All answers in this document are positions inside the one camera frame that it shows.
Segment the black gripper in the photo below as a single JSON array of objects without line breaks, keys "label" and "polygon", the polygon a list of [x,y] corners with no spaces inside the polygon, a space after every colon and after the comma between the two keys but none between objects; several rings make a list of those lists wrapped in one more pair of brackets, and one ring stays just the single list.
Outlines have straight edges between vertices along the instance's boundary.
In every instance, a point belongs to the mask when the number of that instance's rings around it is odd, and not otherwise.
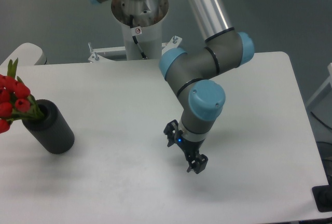
[{"label": "black gripper", "polygon": [[194,171],[196,174],[205,170],[208,163],[208,157],[199,153],[199,149],[202,146],[204,140],[199,142],[191,142],[182,137],[182,131],[178,127],[178,122],[172,120],[164,128],[163,133],[167,136],[168,147],[177,144],[179,148],[184,152],[185,158],[188,162],[187,173]]}]

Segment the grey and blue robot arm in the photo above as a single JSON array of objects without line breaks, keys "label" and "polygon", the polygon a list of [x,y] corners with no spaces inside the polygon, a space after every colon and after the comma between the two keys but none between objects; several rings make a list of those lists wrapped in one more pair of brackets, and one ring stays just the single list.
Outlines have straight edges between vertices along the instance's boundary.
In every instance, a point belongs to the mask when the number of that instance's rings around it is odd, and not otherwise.
[{"label": "grey and blue robot arm", "polygon": [[189,0],[205,40],[204,49],[188,55],[176,39],[162,45],[161,24],[168,0],[111,1],[111,11],[120,23],[127,60],[157,59],[159,69],[183,107],[180,120],[167,124],[169,146],[177,145],[188,170],[202,172],[208,162],[199,149],[226,100],[223,88],[213,78],[250,61],[255,53],[251,38],[236,32],[221,0]]}]

